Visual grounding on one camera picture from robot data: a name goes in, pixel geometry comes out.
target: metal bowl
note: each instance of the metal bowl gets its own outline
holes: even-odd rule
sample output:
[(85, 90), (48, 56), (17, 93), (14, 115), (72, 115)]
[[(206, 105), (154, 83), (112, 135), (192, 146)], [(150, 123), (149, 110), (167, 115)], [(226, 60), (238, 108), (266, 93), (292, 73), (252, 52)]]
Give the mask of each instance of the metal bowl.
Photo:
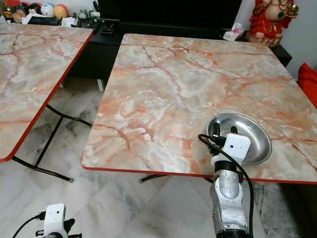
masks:
[(265, 130), (255, 121), (234, 113), (219, 114), (207, 126), (207, 135), (212, 135), (215, 122), (220, 125), (221, 136), (226, 136), (230, 133), (231, 127), (235, 126), (239, 135), (247, 136), (251, 140), (250, 148), (242, 164), (256, 165), (270, 157), (272, 152), (271, 140)]

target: table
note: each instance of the table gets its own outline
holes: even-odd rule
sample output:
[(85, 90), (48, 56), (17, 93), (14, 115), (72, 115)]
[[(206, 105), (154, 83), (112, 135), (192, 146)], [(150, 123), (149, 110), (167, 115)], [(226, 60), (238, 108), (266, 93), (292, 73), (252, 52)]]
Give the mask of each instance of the table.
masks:
[(317, 182), (317, 111), (261, 44), (126, 34), (81, 158), (88, 170), (212, 177), (197, 136), (221, 113), (257, 121), (272, 155), (253, 180)]
[[(13, 158), (40, 172), (54, 173), (38, 168), (38, 164), (61, 120), (90, 124), (56, 111), (48, 102), (92, 37), (92, 30), (0, 24), (0, 36), (0, 162)], [(14, 155), (45, 106), (61, 118), (33, 166)]]

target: red cushion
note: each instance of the red cushion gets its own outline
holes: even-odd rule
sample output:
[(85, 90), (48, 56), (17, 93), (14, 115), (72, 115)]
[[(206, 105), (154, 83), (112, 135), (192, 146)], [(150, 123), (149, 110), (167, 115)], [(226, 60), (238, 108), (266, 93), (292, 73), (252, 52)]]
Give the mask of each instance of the red cushion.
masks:
[(298, 84), (317, 108), (317, 72), (303, 63), (298, 71)]

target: red figurine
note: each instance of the red figurine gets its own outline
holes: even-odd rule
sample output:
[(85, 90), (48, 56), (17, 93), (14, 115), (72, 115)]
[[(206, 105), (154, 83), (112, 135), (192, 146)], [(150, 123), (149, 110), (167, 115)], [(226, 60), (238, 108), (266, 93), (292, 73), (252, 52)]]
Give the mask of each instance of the red figurine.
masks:
[(279, 45), (282, 27), (288, 27), (291, 19), (297, 17), (298, 10), (294, 0), (256, 0), (247, 39), (269, 47)]

